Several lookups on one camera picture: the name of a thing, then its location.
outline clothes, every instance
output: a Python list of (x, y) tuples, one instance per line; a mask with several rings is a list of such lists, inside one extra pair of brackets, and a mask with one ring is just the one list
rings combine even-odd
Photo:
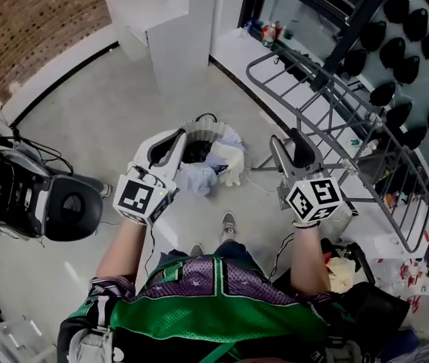
[(337, 295), (282, 293), (241, 244), (166, 257), (138, 295), (124, 277), (94, 278), (86, 301), (61, 325), (58, 362), (113, 355), (125, 362), (269, 356), (318, 363), (353, 328)]
[(217, 183), (217, 175), (206, 163), (181, 163), (176, 181), (180, 189), (205, 197)]
[[(263, 273), (258, 264), (254, 261), (251, 254), (246, 250), (245, 245), (240, 244), (234, 240), (227, 240), (226, 242), (219, 245), (219, 247), (214, 252), (214, 256), (226, 258), (226, 259), (237, 259), (239, 261), (245, 262), (251, 268)], [(157, 265), (160, 268), (163, 264), (173, 261), (174, 259), (181, 259), (188, 257), (183, 251), (178, 251), (176, 249), (169, 251), (168, 254), (161, 253), (160, 261)]]
[(219, 175), (219, 181), (231, 187), (233, 184), (241, 185), (239, 180), (244, 171), (244, 147), (241, 143), (233, 144), (230, 141), (219, 139), (213, 143), (211, 151), (206, 157), (206, 163), (214, 166), (224, 160), (228, 165), (225, 172)]

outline white cloth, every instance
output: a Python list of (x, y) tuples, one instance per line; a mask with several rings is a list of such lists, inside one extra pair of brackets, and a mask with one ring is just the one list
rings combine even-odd
[(244, 148), (241, 144), (233, 144), (221, 140), (215, 141), (211, 147), (211, 152), (207, 155), (215, 156), (226, 162), (228, 168), (219, 175), (219, 181), (231, 187), (233, 184), (241, 185), (240, 176), (244, 171)]
[(335, 293), (345, 293), (353, 286), (356, 275), (356, 262), (347, 258), (330, 258), (327, 263), (330, 270), (331, 291)]

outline white shelf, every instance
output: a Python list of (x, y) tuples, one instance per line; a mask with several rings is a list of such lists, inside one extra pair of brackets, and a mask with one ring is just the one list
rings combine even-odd
[(107, 0), (107, 4), (127, 26), (143, 33), (188, 13), (176, 0)]

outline jeans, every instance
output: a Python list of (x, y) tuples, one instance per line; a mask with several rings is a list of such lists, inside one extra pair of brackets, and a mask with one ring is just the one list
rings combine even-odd
[[(252, 266), (256, 270), (261, 271), (261, 268), (257, 265), (256, 262), (254, 262), (251, 254), (249, 254), (246, 250), (245, 245), (239, 244), (234, 240), (227, 240), (226, 242), (223, 242), (214, 252), (214, 256), (219, 256), (226, 259), (238, 259)], [(173, 261), (174, 259), (184, 257), (189, 257), (189, 255), (176, 249), (169, 251), (168, 254), (161, 253), (159, 265), (157, 267), (166, 262)]]

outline leg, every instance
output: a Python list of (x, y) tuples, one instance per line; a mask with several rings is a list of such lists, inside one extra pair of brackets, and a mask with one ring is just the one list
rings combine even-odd
[(221, 256), (227, 259), (240, 259), (255, 269), (261, 271), (261, 268), (254, 262), (251, 254), (246, 250), (245, 245), (236, 242), (235, 235), (238, 233), (236, 230), (236, 218), (231, 212), (224, 215), (222, 219), (222, 236), (221, 245), (214, 252), (215, 256)]

